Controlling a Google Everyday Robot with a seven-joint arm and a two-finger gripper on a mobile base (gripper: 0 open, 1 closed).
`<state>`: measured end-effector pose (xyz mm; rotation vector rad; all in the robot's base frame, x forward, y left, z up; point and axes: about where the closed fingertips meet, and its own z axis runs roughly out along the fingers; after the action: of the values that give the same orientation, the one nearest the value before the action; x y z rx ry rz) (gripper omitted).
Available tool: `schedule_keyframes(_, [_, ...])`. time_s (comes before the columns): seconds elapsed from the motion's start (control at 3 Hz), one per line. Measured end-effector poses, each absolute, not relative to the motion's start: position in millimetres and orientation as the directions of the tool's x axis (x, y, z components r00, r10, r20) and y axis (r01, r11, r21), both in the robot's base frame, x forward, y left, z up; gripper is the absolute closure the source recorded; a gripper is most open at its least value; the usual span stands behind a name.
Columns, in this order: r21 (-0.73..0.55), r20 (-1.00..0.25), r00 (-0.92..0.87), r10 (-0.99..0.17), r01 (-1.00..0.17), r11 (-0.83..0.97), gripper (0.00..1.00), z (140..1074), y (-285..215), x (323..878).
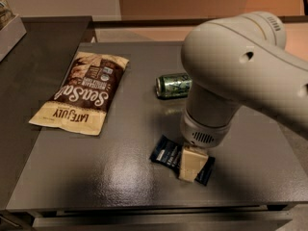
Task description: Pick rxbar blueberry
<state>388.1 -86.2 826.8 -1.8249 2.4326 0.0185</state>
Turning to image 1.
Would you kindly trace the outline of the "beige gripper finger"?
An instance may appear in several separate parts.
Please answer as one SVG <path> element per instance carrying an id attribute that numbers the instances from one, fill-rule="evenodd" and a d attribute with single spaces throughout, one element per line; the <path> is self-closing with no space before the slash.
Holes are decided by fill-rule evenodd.
<path id="1" fill-rule="evenodd" d="M 182 147 L 179 179 L 193 182 L 209 159 L 207 150 L 189 143 Z"/>

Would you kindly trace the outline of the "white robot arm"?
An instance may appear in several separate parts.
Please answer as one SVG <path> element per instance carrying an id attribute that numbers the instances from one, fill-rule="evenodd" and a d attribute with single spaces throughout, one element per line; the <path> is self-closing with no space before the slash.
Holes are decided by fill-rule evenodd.
<path id="1" fill-rule="evenodd" d="M 308 135 L 308 63 L 285 51 L 283 22 L 267 12 L 214 19 L 191 30 L 181 63 L 192 79 L 181 133 L 194 147 L 221 144 L 241 106 Z"/>

